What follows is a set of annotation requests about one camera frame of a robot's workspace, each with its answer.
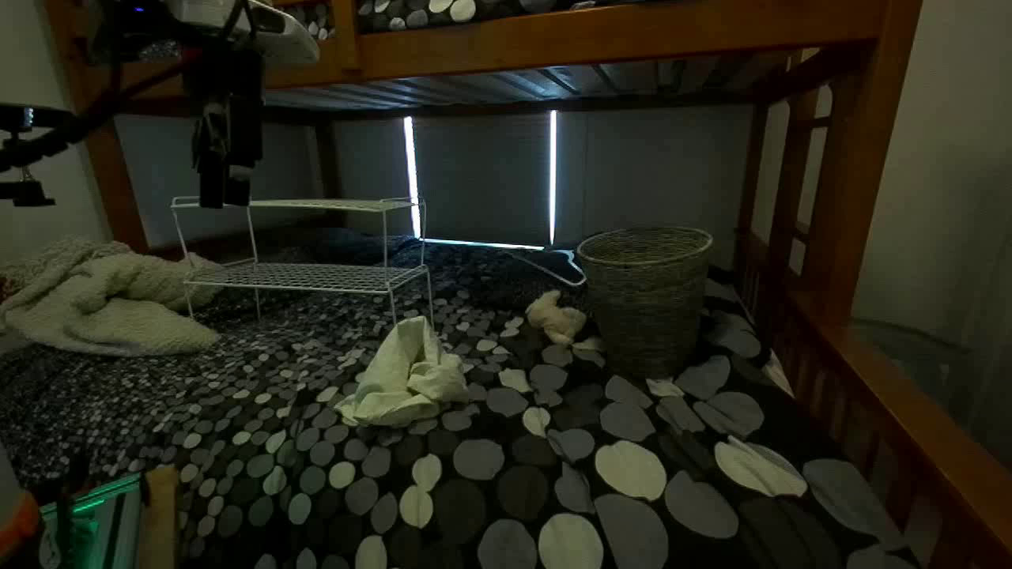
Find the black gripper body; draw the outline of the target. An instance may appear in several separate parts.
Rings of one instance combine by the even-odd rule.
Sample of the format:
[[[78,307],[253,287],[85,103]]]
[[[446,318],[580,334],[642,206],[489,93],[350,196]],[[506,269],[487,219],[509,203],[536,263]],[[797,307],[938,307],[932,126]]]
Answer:
[[[201,49],[182,73],[192,101],[199,206],[248,206],[263,159],[263,53],[253,44]]]

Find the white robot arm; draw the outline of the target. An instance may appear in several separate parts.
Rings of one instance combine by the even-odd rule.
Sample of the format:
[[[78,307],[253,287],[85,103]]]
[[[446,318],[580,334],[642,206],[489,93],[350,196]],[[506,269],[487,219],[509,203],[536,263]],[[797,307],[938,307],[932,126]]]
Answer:
[[[93,53],[117,70],[171,47],[171,75],[192,106],[192,169],[201,208],[248,206],[263,162],[268,65],[313,65],[319,44],[265,0],[98,0]]]

